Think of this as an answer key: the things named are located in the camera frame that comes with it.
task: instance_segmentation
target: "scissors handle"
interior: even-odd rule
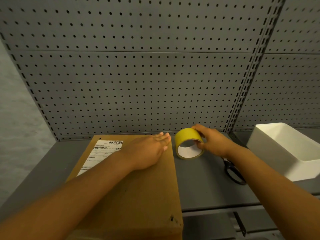
[[[241,173],[238,171],[238,169],[235,167],[235,165],[232,162],[226,160],[225,158],[223,158],[223,162],[224,162],[224,171],[232,181],[240,185],[247,184],[247,182],[245,181],[245,178],[241,175]],[[228,172],[228,170],[231,170],[237,177],[241,179],[241,181],[238,181],[235,178],[233,178]]]

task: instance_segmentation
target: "white plastic bin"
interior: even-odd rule
[[[256,125],[247,147],[291,181],[320,173],[320,144],[285,123]]]

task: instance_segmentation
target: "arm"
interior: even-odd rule
[[[320,201],[282,176],[249,149],[227,139],[215,129],[192,128],[206,137],[198,148],[232,161],[286,239],[318,239]]]
[[[157,163],[170,140],[168,133],[133,140],[92,169],[6,219],[0,225],[1,238],[65,239],[127,174]]]

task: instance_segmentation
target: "roll of packing tape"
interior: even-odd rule
[[[190,140],[203,142],[200,134],[192,128],[182,129],[175,136],[176,153],[181,159],[194,159],[204,152],[204,150],[199,149],[196,144],[189,147],[181,146],[184,142]]]

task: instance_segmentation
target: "hand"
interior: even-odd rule
[[[156,164],[171,141],[169,133],[163,132],[148,137],[136,138],[116,152],[131,164],[132,170],[148,168]]]
[[[228,158],[230,152],[239,147],[239,145],[222,135],[216,129],[209,129],[200,124],[196,124],[191,128],[197,130],[207,140],[206,143],[195,141],[198,148],[210,151],[219,157]]]

